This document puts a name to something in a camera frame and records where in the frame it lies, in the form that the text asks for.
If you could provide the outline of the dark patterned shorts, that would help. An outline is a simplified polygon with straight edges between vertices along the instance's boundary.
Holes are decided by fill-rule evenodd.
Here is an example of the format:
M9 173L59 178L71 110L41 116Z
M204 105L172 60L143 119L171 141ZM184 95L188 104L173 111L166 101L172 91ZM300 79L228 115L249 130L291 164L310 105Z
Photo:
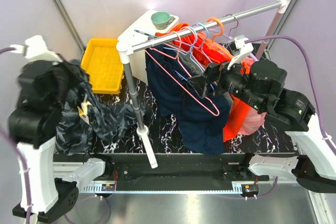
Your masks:
M83 82L68 92L62 118L56 127L56 150L60 154L84 153L92 148L95 137L111 143L137 127L131 104L112 104L99 100L89 83L89 75L79 60L70 63L79 69Z

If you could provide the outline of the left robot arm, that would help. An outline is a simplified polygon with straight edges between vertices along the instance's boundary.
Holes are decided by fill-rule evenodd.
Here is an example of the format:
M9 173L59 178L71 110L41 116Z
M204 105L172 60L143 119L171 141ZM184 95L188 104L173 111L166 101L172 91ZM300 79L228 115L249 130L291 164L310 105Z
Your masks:
M9 136L18 152L23 195L13 215L53 223L76 204L79 192L92 180L113 175L112 165L90 158L64 178L54 177L56 127L70 90L83 82L78 65L37 60L25 65L17 78L21 91L8 118Z

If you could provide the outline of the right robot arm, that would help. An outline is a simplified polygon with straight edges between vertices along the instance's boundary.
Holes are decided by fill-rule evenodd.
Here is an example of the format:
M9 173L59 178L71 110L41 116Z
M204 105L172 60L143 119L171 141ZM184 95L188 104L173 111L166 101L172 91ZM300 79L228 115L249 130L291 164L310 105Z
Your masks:
M275 63L262 60L252 63L249 72L242 64L211 63L203 74L190 77L188 83L204 98L213 82L220 95L225 91L254 109L276 128L292 135L304 151L293 157L267 157L247 153L238 166L239 176L275 176L295 179L303 188L315 193L335 193L335 153L329 139L317 128L318 117L308 98L284 88L287 72Z

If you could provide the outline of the grey shorts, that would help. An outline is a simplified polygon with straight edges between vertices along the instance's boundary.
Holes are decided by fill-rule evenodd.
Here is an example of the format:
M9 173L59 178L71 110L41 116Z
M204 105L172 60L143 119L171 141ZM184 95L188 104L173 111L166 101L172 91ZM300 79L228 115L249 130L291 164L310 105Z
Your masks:
M195 60L190 59L189 55L180 55L180 61L182 63L184 63L190 69L190 73L191 73L192 76L202 74L204 72L204 70L201 67L202 65L196 63ZM232 109L232 106L233 106L234 102L233 102L233 99L231 98L231 96L229 95L229 93L226 92L226 93L222 94L222 96L228 102L230 109Z

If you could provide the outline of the orange knit shorts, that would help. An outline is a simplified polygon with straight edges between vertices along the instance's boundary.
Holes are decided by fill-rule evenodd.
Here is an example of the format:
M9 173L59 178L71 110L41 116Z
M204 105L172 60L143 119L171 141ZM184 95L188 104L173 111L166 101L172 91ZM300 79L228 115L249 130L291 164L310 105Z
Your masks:
M205 38L204 33L197 34L197 42L195 46L196 47L193 49L193 56L203 65L208 65L211 61L215 63L230 61L233 57L226 48L209 38ZM223 141L225 142L237 136L250 110L250 107L240 99L234 96L231 96L231 98L233 99L234 104L229 114L228 121L223 128Z

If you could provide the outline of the navy blue shorts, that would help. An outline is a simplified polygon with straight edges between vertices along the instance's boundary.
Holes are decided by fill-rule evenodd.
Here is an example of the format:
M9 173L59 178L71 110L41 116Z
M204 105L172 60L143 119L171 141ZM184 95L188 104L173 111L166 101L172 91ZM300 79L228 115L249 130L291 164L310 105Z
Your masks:
M192 75L180 55L187 54L166 45L145 50L148 85L160 115L176 116L186 148L207 155L222 154L229 104L222 95L213 95L215 86L205 98L200 98L187 82Z

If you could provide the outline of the lilac plastic hanger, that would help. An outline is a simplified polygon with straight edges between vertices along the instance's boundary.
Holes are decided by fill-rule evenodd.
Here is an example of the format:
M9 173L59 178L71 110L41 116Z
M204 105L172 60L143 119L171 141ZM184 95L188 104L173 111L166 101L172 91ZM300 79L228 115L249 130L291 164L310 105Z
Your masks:
M218 33L218 30L216 30L215 28L211 28L210 31L213 32L213 33ZM230 36L226 33L223 33L222 36L224 36L227 39L233 39L232 36ZM250 53L248 57L251 58L253 61L258 61L258 59L255 57L255 55L252 54L252 53Z

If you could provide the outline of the pink mesh shorts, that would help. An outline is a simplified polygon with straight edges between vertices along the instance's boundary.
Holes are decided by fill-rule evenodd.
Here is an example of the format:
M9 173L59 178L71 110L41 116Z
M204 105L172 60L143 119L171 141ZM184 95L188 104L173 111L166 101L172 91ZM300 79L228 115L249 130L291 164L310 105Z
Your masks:
M266 112L259 114L256 110L250 108L238 134L252 135L254 134L265 122Z

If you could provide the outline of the orange plastic hanger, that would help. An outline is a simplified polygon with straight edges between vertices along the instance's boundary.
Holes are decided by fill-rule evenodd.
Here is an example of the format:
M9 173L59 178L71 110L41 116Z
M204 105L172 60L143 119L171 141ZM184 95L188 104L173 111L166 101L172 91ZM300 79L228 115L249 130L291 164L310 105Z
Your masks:
M221 36L221 35L224 33L224 31L225 31L224 25L223 25L223 23L222 23L218 18L216 18L216 17L210 17L210 18L208 18L207 22L215 22L215 23L217 24L217 26L220 27L220 32L215 33L215 34L213 35L212 42L214 42L215 39L216 39L218 36Z

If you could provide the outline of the yellow plastic tray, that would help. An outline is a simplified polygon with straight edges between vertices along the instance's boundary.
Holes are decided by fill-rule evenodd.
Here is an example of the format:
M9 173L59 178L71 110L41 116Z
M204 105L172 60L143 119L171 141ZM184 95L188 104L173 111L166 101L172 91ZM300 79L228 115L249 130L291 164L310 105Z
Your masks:
M81 60L81 68L89 75L89 83L96 94L119 94L123 64L116 49L117 39L92 38Z

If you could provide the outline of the blue pen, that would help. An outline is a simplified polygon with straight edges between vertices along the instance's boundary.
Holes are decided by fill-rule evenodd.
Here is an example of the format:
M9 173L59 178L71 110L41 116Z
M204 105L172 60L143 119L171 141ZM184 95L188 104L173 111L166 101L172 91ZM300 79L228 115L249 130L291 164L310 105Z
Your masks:
M143 32L143 31L140 31L140 30L137 30L137 29L135 29L134 32L139 33L141 35L148 36L148 37L154 37L154 35L151 35L149 33L146 33L146 32Z

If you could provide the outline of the green ceramic cup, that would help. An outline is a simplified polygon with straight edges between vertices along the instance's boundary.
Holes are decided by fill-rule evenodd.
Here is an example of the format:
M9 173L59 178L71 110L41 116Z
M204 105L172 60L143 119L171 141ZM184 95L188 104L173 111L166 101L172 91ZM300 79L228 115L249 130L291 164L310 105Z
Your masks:
M174 20L175 17L168 12L155 12L151 15L151 22L158 30L166 29Z

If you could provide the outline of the white and steel clothes rack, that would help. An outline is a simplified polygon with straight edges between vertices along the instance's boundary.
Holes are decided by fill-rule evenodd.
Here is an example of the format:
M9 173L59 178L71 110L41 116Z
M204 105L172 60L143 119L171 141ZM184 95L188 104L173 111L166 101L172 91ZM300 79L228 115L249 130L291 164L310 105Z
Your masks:
M269 10L273 10L276 9L277 12L281 12L283 10L286 10L289 3L292 0L277 0L274 3L268 4L268 5L264 5L261 7L256 7L254 9L250 9L250 10L246 10L244 12L240 12L237 14L232 14L232 15L228 15L225 16L223 18L220 19L220 21L223 23L223 25L225 24L229 24L234 22L235 20L240 20L240 19L244 19L247 17L251 17L263 12L267 12ZM201 32L204 31L206 29L211 29L211 28L215 28L218 27L217 24L215 22L206 22L205 24L201 24L197 27L195 27L194 31L195 32ZM119 52L119 57L120 60L124 66L124 74L127 80L127 84L128 84L128 88L129 88L129 94L131 96L131 100L132 100L132 106L135 110L135 116L136 116L136 120L137 120L137 135L139 136L139 138L142 140L143 142L143 146L145 147L145 151L146 151L146 155L147 158L149 160L149 164L151 166L152 169L155 169L158 167L158 162L156 160L153 148L151 146L150 140L149 140L149 128L144 124L141 113L140 113L140 104L139 104L139 100L138 100L138 93L136 91L135 88L135 84L134 84L134 79L133 79L133 74L132 74L132 70L131 70L131 66L130 66L130 56L133 55L135 52L141 51L141 50L145 50L148 49L150 47L153 46L157 46L166 42L170 42L172 40L175 39L179 39L185 36L188 36L192 33L192 31L187 31L187 30L182 30L179 31L178 33L170 33L166 36L161 36L161 37L157 37L154 38L152 40L148 40L145 42L142 42L138 45L134 45L131 46L129 44L127 44L126 42L121 42L119 41L117 43L117 51Z

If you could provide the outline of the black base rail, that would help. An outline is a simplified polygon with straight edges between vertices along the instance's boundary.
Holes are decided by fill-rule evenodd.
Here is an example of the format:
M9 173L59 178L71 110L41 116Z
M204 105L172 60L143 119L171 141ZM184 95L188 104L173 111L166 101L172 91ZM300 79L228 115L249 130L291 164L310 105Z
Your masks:
M292 157L289 154L268 154L285 163L283 174L273 170L255 175L247 168L249 154L156 154L157 168L151 168L146 154L107 154L108 171L93 180L111 183L117 180L119 193L219 193L233 191L238 184L272 183L275 178L282 184L295 184L290 175Z

